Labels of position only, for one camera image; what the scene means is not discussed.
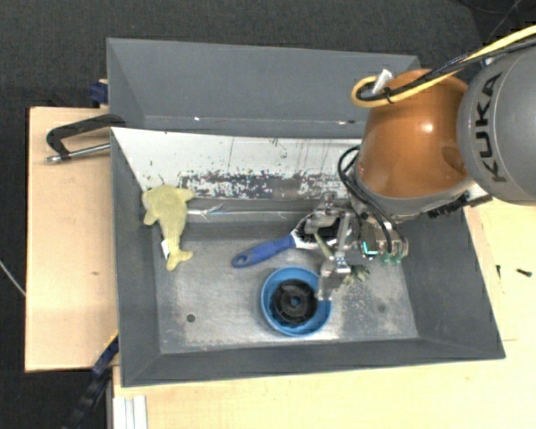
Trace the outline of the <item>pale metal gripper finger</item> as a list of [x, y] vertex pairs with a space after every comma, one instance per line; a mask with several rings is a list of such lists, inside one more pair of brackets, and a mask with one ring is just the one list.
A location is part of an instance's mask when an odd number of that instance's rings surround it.
[[345, 278], [346, 285], [354, 284], [355, 282], [365, 283], [370, 275], [369, 268], [366, 265], [351, 265], [350, 272]]
[[351, 273], [351, 265], [344, 256], [327, 257], [319, 270], [317, 298], [331, 300], [333, 292], [348, 282]]

